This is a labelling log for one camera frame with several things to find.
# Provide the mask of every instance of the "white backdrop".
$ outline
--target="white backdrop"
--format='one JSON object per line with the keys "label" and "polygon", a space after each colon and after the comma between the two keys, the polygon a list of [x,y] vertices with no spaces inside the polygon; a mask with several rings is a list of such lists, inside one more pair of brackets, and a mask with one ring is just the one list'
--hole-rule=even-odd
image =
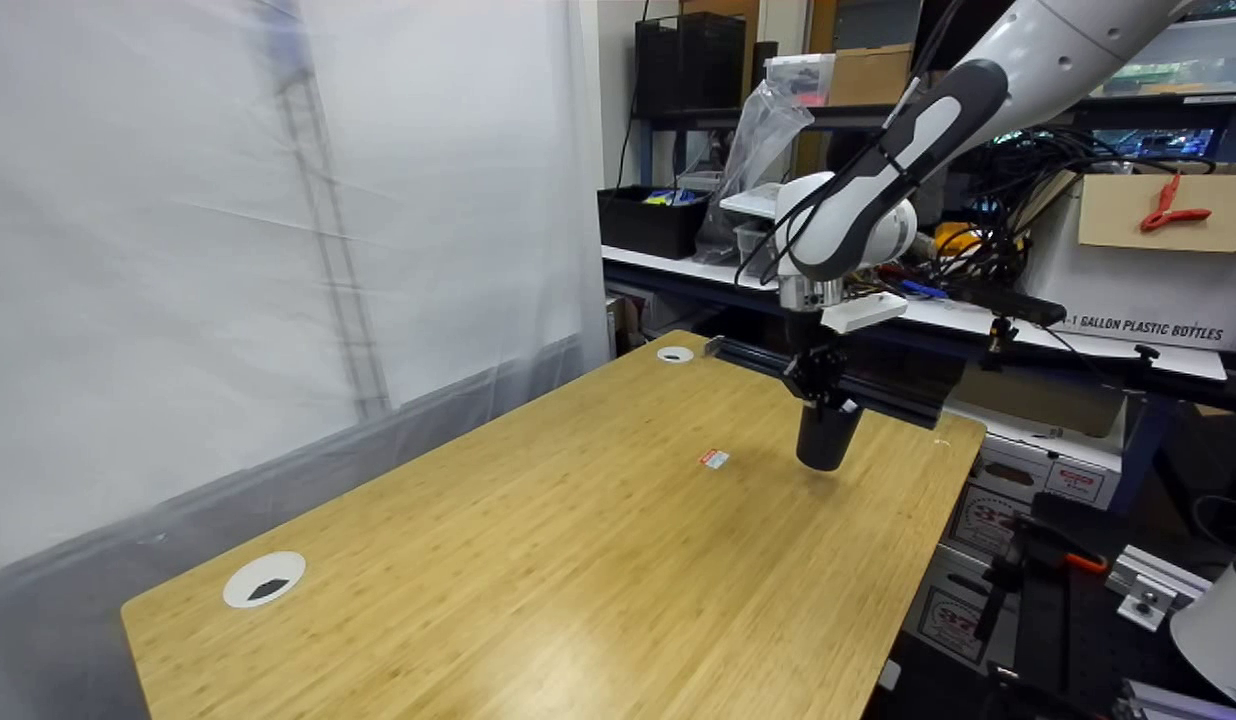
{"label": "white backdrop", "polygon": [[0,2],[0,569],[357,428],[357,360],[381,412],[490,375],[466,415],[563,345],[563,375],[600,360],[596,2],[305,0],[293,28]]}

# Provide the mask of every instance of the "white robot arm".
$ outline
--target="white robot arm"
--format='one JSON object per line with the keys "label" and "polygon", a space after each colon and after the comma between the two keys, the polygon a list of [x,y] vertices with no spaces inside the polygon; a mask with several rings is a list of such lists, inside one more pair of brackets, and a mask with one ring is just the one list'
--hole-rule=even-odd
{"label": "white robot arm", "polygon": [[851,169],[800,177],[777,191],[781,304],[811,313],[823,279],[897,258],[917,234],[909,191],[959,152],[1052,120],[1187,0],[1017,0],[929,92],[893,110],[879,142]]}

